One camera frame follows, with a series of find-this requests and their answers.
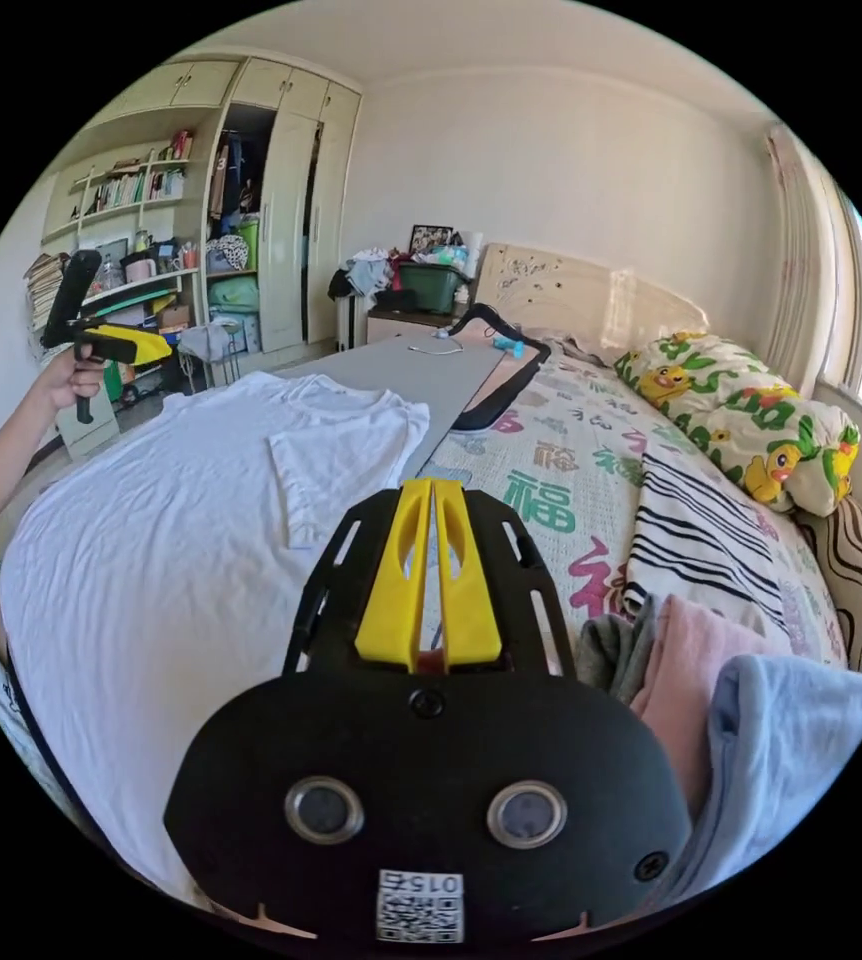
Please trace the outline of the person's left hand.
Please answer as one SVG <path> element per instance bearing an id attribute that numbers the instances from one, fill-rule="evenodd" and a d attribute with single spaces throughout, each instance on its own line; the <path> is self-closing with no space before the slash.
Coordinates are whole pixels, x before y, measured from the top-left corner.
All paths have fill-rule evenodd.
<path id="1" fill-rule="evenodd" d="M 81 355 L 68 348 L 53 358 L 39 376 L 36 389 L 42 409 L 55 416 L 78 400 L 96 397 L 103 382 L 104 361 L 93 357 L 85 346 Z"/>

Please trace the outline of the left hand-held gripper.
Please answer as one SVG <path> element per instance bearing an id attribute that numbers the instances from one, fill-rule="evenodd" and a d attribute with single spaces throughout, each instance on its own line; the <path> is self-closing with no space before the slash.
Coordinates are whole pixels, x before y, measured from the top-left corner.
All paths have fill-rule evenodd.
<path id="1" fill-rule="evenodd" d="M 128 366 L 159 363 L 172 353 L 169 342 L 146 329 L 89 320 L 48 324 L 40 334 L 45 352 L 58 351 L 45 368 L 44 389 L 55 411 L 75 408 L 76 419 L 91 425 L 91 400 L 100 386 L 96 370 L 108 362 Z"/>

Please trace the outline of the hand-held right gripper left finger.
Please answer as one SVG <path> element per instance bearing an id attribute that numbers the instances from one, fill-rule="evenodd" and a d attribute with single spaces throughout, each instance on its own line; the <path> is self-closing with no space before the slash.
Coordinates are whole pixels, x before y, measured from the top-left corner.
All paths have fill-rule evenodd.
<path id="1" fill-rule="evenodd" d="M 407 481 L 391 517 L 355 639 L 359 657 L 394 669 L 418 668 L 432 481 Z"/>

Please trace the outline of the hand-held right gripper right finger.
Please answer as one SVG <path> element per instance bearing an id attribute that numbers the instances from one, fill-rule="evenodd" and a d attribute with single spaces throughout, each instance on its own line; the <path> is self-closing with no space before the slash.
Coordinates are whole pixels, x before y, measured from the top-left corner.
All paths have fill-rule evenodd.
<path id="1" fill-rule="evenodd" d="M 453 480 L 433 490 L 444 669 L 491 665 L 502 642 L 465 493 Z"/>

